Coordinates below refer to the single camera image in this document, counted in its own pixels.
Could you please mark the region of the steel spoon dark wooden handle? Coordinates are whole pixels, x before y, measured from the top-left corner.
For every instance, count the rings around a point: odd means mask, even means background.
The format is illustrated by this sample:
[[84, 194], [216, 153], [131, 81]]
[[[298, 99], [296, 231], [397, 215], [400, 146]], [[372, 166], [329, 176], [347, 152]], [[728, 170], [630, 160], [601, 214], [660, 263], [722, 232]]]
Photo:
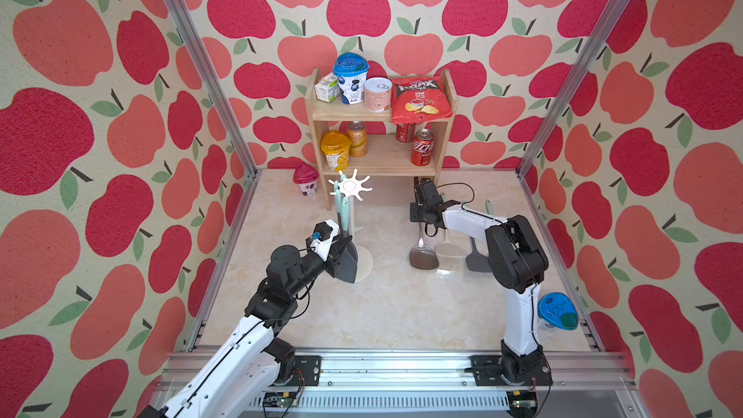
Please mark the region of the steel spoon dark wooden handle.
[[424, 215], [430, 208], [430, 188], [429, 178], [415, 177], [413, 180], [415, 201], [410, 203], [409, 207], [410, 222], [418, 226], [418, 241], [409, 252], [409, 263], [413, 268], [425, 271], [439, 267], [437, 254], [426, 244], [424, 238], [425, 224], [427, 224]]

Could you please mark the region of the grey turner green handle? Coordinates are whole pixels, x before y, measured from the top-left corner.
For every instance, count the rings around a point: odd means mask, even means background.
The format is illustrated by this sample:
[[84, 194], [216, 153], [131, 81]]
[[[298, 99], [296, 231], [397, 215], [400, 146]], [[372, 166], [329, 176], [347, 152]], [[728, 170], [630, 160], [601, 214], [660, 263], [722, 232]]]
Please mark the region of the grey turner green handle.
[[477, 248], [477, 241], [470, 237], [470, 253], [466, 256], [466, 267], [469, 271], [475, 273], [491, 273], [489, 258], [481, 254]]

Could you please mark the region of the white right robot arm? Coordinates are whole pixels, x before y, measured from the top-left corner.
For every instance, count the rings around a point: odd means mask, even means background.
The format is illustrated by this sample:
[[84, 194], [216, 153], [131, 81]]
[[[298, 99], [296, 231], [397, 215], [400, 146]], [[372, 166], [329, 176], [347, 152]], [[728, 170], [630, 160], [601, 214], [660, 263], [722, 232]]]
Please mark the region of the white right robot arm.
[[410, 220], [486, 243], [491, 272], [505, 289], [506, 327], [499, 360], [493, 366], [474, 365], [472, 373], [495, 373], [510, 386], [553, 385], [551, 365], [536, 332], [538, 297], [549, 259], [529, 220], [522, 215], [497, 218], [445, 200], [428, 178], [414, 181], [414, 195]]

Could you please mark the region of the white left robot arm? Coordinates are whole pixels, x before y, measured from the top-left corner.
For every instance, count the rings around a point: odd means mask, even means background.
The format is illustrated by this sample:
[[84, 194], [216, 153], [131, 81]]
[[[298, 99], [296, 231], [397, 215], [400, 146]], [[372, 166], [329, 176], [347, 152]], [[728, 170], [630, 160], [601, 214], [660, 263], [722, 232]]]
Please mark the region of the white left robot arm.
[[279, 334], [294, 317], [299, 292], [308, 291], [323, 273], [335, 277], [353, 268], [352, 238], [315, 231], [305, 253], [292, 245], [271, 255], [266, 278], [245, 315], [207, 364], [164, 406], [147, 406], [141, 417], [237, 417], [275, 382], [294, 373], [294, 347]]

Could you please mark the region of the cream spoon green handle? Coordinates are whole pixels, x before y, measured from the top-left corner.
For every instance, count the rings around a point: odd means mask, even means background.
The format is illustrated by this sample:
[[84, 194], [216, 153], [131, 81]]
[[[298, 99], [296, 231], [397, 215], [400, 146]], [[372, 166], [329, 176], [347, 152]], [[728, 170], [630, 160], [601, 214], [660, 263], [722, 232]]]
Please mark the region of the cream spoon green handle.
[[466, 257], [464, 248], [451, 238], [450, 230], [444, 230], [444, 237], [435, 245], [435, 252], [440, 259], [464, 259]]

